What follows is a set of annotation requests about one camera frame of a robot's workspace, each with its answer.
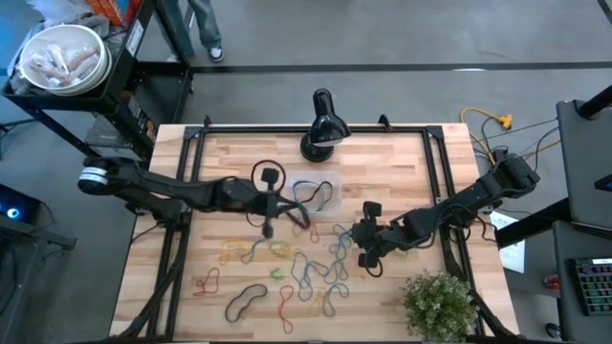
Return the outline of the green artificial plant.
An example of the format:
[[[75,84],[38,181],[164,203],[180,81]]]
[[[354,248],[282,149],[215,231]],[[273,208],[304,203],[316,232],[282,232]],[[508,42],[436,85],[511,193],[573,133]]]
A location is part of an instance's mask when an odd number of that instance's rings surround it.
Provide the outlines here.
[[[401,286],[405,326],[411,335],[433,342],[464,342],[474,329],[478,307],[471,285],[448,272],[407,277]]]

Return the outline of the person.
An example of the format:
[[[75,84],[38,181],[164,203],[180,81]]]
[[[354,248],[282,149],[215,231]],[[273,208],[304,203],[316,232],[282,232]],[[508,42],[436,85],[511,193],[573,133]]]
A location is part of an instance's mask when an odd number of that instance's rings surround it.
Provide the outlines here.
[[[186,57],[192,57],[195,52],[178,4],[179,0],[160,1],[168,18],[169,26],[176,35],[180,51]],[[209,59],[212,62],[222,61],[224,59],[222,35],[210,0],[187,0],[187,2],[194,12],[199,29],[200,42],[208,51]]]

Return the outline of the orange cardboard box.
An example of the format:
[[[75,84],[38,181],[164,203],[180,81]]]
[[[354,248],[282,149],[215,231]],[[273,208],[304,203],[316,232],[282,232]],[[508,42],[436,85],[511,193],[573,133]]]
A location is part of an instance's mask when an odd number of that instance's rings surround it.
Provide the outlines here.
[[[142,3],[142,0],[85,0],[94,13],[105,16],[112,26],[128,28]]]

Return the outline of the computer tower with blue light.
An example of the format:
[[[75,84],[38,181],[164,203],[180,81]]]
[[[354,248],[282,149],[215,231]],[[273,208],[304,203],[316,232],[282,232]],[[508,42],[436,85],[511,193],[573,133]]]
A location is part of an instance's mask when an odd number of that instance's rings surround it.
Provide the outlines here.
[[[41,202],[0,183],[0,215],[33,225]]]

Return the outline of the wrapped food packets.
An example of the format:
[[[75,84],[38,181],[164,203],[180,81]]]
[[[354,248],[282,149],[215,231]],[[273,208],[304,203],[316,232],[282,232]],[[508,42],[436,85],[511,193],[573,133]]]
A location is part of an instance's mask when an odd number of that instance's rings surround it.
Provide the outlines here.
[[[45,78],[46,86],[60,88],[81,82],[99,62],[98,47],[66,49],[56,43],[45,43],[30,56],[28,66]]]

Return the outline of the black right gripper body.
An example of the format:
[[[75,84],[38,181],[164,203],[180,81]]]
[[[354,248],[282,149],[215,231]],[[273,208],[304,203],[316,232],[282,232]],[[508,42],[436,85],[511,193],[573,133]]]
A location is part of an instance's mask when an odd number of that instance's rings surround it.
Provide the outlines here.
[[[359,255],[358,265],[360,267],[376,267],[393,246],[386,242],[382,232],[388,230],[388,226],[379,226],[377,218],[382,215],[382,205],[366,201],[362,206],[363,217],[361,224],[362,234],[358,238],[362,241],[364,253]]]

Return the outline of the black desk lamp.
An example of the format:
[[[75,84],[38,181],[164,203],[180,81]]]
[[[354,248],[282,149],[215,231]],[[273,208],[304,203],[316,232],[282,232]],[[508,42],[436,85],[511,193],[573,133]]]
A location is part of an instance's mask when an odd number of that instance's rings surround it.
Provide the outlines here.
[[[312,162],[327,161],[335,146],[352,135],[348,124],[336,114],[331,92],[319,88],[313,93],[316,118],[300,141],[300,153]]]

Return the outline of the grey side table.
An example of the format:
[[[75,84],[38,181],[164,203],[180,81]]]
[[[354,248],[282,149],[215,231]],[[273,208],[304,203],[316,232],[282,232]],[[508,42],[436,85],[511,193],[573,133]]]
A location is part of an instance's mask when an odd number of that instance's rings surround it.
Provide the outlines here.
[[[556,110],[572,218],[612,229],[612,107],[594,119],[581,117],[574,101]]]

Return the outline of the clear plastic bin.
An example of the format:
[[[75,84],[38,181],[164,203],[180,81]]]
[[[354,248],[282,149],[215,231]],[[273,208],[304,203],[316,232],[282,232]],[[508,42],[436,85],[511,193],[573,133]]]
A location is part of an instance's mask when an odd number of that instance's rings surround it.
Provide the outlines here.
[[[301,180],[313,181],[321,183],[323,181],[330,182],[334,187],[334,195],[331,201],[325,206],[322,211],[309,211],[312,205],[317,205],[318,201],[314,201],[311,204],[305,206],[307,213],[314,218],[327,219],[332,218],[339,214],[342,206],[342,182],[339,173],[334,171],[289,171],[287,173],[287,180],[285,186],[281,190],[281,195],[295,201],[292,192],[292,185]]]

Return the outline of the black side desk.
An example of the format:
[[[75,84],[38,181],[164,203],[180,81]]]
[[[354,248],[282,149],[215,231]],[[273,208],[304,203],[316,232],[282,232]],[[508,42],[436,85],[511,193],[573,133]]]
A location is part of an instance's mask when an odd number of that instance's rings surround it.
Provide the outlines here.
[[[570,259],[612,258],[612,239],[585,226],[553,223],[559,278],[558,305],[561,337],[578,344],[612,344],[612,315],[586,316],[579,304]]]

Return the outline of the black utility cart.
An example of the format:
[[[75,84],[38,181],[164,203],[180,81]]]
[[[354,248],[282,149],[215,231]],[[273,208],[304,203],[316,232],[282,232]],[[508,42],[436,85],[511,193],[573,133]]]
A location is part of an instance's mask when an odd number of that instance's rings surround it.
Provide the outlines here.
[[[145,30],[152,16],[157,17],[171,48],[177,51],[177,38],[171,31],[162,1],[143,0],[113,61],[110,75],[96,89],[76,97],[19,96],[7,83],[2,96],[87,157],[96,157],[98,152],[47,112],[98,113],[114,125],[139,158],[149,160],[154,139],[146,133],[146,123],[151,122],[158,128],[161,124],[180,122],[193,81],[193,70],[183,53],[178,53],[179,60],[174,63],[153,62],[138,60],[137,53],[128,49],[130,42],[136,49],[141,46],[143,34],[137,29]]]

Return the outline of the white paper sheet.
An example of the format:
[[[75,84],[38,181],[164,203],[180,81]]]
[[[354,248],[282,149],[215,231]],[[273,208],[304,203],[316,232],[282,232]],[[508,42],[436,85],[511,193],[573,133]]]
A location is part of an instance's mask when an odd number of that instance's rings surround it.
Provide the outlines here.
[[[491,213],[490,220],[495,230],[502,229],[517,222],[517,219],[496,211]],[[501,248],[499,254],[504,269],[509,269],[520,274],[525,272],[525,241],[520,241],[511,246]]]

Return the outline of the black pole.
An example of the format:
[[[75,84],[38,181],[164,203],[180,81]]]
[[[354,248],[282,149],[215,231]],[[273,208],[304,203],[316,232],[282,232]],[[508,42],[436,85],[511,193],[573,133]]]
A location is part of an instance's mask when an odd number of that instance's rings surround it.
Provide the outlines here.
[[[612,105],[612,84],[597,93],[589,100],[576,102],[576,110],[580,117],[594,120],[606,107]]]

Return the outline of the long red rubber band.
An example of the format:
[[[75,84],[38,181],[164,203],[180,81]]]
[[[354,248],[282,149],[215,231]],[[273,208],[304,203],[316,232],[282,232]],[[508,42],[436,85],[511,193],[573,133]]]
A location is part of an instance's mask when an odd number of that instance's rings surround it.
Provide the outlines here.
[[[285,285],[281,287],[279,290],[280,303],[279,303],[277,312],[278,312],[278,317],[282,323],[283,332],[285,334],[291,334],[294,331],[294,324],[288,319],[288,317],[285,314],[285,307],[287,306],[288,302],[293,297],[294,292],[295,292],[295,289],[291,285]]]

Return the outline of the black keyboard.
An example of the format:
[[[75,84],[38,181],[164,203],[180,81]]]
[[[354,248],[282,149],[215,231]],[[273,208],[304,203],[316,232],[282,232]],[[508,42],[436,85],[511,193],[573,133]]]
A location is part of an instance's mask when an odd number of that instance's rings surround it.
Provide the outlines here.
[[[579,258],[570,263],[583,314],[612,316],[612,258]]]

